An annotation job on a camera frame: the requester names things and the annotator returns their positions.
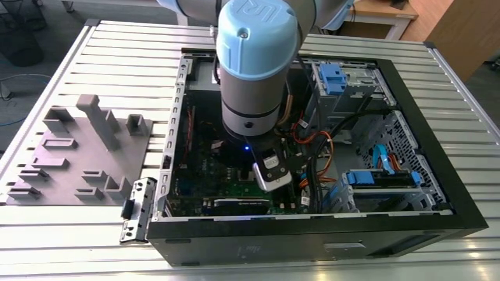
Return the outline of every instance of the black computer case frame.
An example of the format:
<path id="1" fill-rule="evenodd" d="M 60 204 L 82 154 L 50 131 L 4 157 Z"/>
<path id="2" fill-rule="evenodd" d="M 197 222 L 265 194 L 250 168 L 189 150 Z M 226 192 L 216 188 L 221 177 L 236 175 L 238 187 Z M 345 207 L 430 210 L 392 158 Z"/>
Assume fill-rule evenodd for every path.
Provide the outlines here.
<path id="1" fill-rule="evenodd" d="M 300 220 L 152 221 L 146 238 L 173 266 L 333 261 L 401 256 L 444 238 L 464 237 L 488 225 L 414 103 L 393 63 L 376 63 L 416 138 L 420 153 L 446 196 L 452 215 Z"/>

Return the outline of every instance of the ur logo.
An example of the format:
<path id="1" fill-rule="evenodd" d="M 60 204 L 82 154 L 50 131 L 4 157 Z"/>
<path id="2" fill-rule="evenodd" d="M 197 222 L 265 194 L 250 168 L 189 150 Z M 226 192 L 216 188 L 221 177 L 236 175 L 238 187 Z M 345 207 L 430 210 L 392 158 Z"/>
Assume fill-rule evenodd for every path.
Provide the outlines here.
<path id="1" fill-rule="evenodd" d="M 246 0 L 240 11 L 248 16 L 260 18 L 261 22 L 270 22 L 278 11 L 278 7 L 261 0 Z"/>

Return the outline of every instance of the open computer tower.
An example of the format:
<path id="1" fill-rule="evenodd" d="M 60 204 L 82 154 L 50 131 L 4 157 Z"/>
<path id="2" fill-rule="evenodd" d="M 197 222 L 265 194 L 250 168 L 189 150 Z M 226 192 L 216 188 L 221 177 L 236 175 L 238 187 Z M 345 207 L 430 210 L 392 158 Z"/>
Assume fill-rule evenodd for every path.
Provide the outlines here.
<path id="1" fill-rule="evenodd" d="M 392 62 L 302 59 L 306 68 L 294 61 L 288 74 L 289 125 L 276 131 L 293 180 L 266 193 L 248 146 L 225 136 L 214 54 L 184 51 L 160 174 L 134 183 L 121 233 L 122 243 L 148 241 L 173 266 L 401 256 L 488 227 Z M 304 139 L 384 108 L 388 114 L 360 117 L 336 134 L 333 151 L 321 151 L 318 167 L 333 155 L 324 173 L 333 180 L 318 187 L 317 213 L 301 184 L 314 143 L 298 144 L 292 134 Z"/>

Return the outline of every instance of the metal bracket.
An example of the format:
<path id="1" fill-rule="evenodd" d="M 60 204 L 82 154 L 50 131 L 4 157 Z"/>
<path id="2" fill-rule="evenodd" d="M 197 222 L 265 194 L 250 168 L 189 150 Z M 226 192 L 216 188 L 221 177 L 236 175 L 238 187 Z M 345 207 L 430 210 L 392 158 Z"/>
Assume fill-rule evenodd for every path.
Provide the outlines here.
<path id="1" fill-rule="evenodd" d="M 156 179 L 150 177 L 145 177 L 133 182 L 130 198 L 125 200 L 121 210 L 121 217 L 125 221 L 121 227 L 120 244 L 148 243 L 146 225 L 156 183 Z"/>

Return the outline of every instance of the desk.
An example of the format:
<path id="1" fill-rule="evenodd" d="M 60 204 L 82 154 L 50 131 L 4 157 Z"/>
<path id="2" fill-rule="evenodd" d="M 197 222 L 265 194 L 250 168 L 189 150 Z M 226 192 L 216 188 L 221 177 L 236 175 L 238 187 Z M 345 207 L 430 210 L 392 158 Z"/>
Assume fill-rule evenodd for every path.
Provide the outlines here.
<path id="1" fill-rule="evenodd" d="M 66 12 L 73 11 L 73 2 L 160 7 L 156 0 L 73 0 L 62 1 Z M 360 0 L 354 3 L 354 7 L 356 22 L 392 26 L 385 37 L 388 40 L 398 40 L 410 21 L 417 18 L 417 13 L 409 4 L 405 5 L 404 10 L 398 10 L 390 7 L 389 0 Z M 352 19 L 353 10 L 350 9 L 350 14 L 346 16 L 345 21 L 349 22 Z M 177 24 L 188 25 L 188 23 L 188 18 L 182 15 L 177 15 Z"/>
<path id="2" fill-rule="evenodd" d="M 345 18 L 349 22 L 376 23 L 390 25 L 389 32 L 385 36 L 388 40 L 398 40 L 412 20 L 418 15 L 413 7 L 406 3 L 402 10 L 390 7 L 390 0 L 360 0 L 353 4 L 356 8 L 356 18 L 353 18 L 353 9 Z"/>
<path id="3" fill-rule="evenodd" d="M 0 160 L 0 199 L 40 141 L 50 106 L 78 114 L 97 94 L 114 116 L 142 114 L 154 136 L 141 176 L 157 176 L 180 49 L 213 48 L 208 28 L 100 22 L 85 26 Z M 421 43 L 309 35 L 301 54 L 392 60 L 489 228 L 400 258 L 172 268 L 149 245 L 120 246 L 121 207 L 0 206 L 0 278 L 42 280 L 498 280 L 500 133 L 438 52 Z M 146 79 L 144 70 L 154 69 Z"/>

